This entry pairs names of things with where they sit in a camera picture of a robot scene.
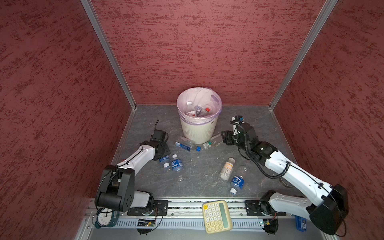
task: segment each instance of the green alarm clock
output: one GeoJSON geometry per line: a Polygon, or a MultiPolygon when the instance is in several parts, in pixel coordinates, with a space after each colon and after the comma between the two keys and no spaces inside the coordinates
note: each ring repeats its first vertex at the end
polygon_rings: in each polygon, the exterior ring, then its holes
{"type": "Polygon", "coordinates": [[[100,209],[97,213],[95,227],[113,227],[116,225],[118,218],[119,214],[117,211],[112,211],[112,209],[100,209]]]}

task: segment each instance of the white trash can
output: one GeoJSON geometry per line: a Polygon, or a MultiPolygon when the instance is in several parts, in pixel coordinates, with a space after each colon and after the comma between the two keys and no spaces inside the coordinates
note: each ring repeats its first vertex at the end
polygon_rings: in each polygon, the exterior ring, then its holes
{"type": "Polygon", "coordinates": [[[177,98],[177,109],[184,136],[196,144],[202,144],[208,142],[214,133],[217,118],[222,110],[222,102],[219,95],[210,88],[190,88],[177,98]],[[187,116],[185,111],[188,101],[191,101],[193,106],[209,108],[213,114],[197,118],[187,116]]]}

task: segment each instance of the calculator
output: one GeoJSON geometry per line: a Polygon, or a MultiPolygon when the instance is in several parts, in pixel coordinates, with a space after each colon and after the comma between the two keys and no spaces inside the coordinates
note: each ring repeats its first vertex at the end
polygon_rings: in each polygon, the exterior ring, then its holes
{"type": "Polygon", "coordinates": [[[203,216],[207,233],[224,232],[232,229],[228,205],[224,200],[204,203],[203,216]]]}

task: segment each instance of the plastic bottle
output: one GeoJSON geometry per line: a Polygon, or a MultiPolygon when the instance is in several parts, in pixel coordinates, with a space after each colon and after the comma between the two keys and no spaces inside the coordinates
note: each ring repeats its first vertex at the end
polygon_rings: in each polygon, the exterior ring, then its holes
{"type": "Polygon", "coordinates": [[[195,109],[192,107],[192,102],[187,102],[187,108],[185,109],[185,114],[190,117],[197,117],[195,109]]]}
{"type": "Polygon", "coordinates": [[[177,147],[184,148],[187,151],[196,150],[200,152],[201,149],[200,147],[197,147],[192,140],[182,136],[177,136],[175,143],[177,147]]]}
{"type": "Polygon", "coordinates": [[[228,181],[229,176],[231,176],[233,166],[235,165],[235,160],[233,158],[228,158],[228,161],[225,162],[221,172],[219,174],[219,179],[224,179],[228,181]]]}
{"type": "Polygon", "coordinates": [[[203,144],[203,147],[205,150],[207,150],[210,147],[217,147],[223,143],[223,138],[221,137],[221,134],[217,134],[216,136],[213,136],[211,140],[203,144]]]}
{"type": "Polygon", "coordinates": [[[203,109],[201,112],[200,112],[200,115],[199,115],[199,117],[205,117],[205,116],[207,116],[207,115],[210,115],[210,112],[211,110],[209,109],[209,108],[205,108],[205,109],[203,109]]]}
{"type": "Polygon", "coordinates": [[[164,166],[165,169],[167,169],[167,170],[169,169],[169,163],[170,163],[169,156],[165,156],[163,158],[160,158],[159,162],[160,162],[160,165],[164,166]]]}
{"type": "Polygon", "coordinates": [[[232,195],[236,195],[237,191],[242,190],[244,186],[244,177],[247,175],[248,170],[245,166],[240,166],[236,171],[236,175],[233,177],[231,182],[231,191],[232,195]]]}
{"type": "Polygon", "coordinates": [[[203,110],[203,108],[200,107],[199,105],[197,105],[197,106],[195,106],[195,110],[196,110],[196,116],[198,116],[201,113],[201,111],[203,110]]]}
{"type": "Polygon", "coordinates": [[[183,163],[180,159],[178,159],[177,154],[172,155],[172,170],[173,171],[180,171],[184,168],[183,163]]]}

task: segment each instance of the white bottle cap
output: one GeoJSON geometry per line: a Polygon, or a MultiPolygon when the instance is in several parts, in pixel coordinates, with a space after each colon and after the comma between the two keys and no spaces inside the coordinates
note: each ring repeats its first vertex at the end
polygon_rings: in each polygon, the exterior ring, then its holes
{"type": "Polygon", "coordinates": [[[236,195],[236,193],[237,193],[236,189],[234,189],[234,188],[231,188],[230,192],[232,193],[232,195],[236,195]]]}

